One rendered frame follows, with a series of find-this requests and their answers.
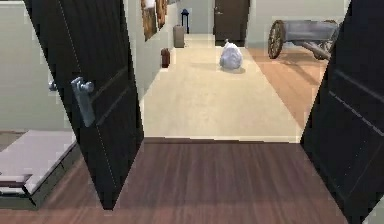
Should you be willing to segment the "small dark red container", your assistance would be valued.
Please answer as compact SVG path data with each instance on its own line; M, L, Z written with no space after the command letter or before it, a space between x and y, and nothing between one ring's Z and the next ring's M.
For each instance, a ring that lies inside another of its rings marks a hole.
M161 64L163 68L168 68L170 64L170 51L168 48L161 50Z

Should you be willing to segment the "white tied rubbish bag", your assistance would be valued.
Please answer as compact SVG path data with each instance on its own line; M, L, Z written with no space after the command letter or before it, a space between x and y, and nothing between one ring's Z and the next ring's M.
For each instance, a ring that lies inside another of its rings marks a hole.
M220 56L219 65L227 70L235 70L241 67L242 62L243 55L239 47L226 39Z

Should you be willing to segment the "grey bin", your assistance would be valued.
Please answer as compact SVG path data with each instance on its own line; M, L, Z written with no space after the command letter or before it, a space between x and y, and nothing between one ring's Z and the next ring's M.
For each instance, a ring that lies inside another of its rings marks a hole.
M173 27L173 42L175 48L183 48L185 46L184 41L184 27L181 25L175 25Z

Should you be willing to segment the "dark blue stool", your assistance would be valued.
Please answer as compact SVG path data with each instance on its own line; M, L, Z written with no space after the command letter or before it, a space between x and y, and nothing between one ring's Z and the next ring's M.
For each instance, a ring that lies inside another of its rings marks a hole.
M185 28L185 33L189 34L189 11L185 8L181 11L181 24Z

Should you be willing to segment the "dark brown hallway door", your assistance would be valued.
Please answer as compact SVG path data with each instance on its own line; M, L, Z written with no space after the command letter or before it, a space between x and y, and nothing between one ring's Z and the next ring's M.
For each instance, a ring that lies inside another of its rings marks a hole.
M213 33L217 45L226 39L245 44L250 0L215 0Z

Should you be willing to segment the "dark brown room door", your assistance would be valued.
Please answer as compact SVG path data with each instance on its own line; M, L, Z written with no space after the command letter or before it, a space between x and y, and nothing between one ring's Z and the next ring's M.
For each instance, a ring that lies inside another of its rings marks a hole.
M23 0L105 210L115 207L144 131L124 0ZM94 84L85 127L71 81Z

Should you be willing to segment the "grey wooden cart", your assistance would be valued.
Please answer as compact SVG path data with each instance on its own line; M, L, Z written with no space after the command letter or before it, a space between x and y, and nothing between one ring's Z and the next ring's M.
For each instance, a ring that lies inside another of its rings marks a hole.
M276 59L285 43L311 51L317 60L329 60L341 24L334 20L276 20L268 37L268 56Z

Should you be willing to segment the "dark brown panelled door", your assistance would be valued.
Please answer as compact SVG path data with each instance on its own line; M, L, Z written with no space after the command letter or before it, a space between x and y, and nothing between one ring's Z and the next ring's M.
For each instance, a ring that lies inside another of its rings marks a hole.
M384 196L384 0L351 0L300 144L362 224Z

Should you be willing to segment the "framed brown wall picture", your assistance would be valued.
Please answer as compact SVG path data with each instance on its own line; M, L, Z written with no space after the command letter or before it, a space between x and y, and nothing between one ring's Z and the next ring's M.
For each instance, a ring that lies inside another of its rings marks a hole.
M148 41L157 33L156 0L141 0L144 38Z
M161 29L166 22L167 0L156 0L157 26Z

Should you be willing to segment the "white bed with wood frame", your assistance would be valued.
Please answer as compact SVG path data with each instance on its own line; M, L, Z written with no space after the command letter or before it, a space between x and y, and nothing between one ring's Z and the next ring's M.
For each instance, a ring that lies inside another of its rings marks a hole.
M27 131L0 152L0 209L38 210L80 155L72 132Z

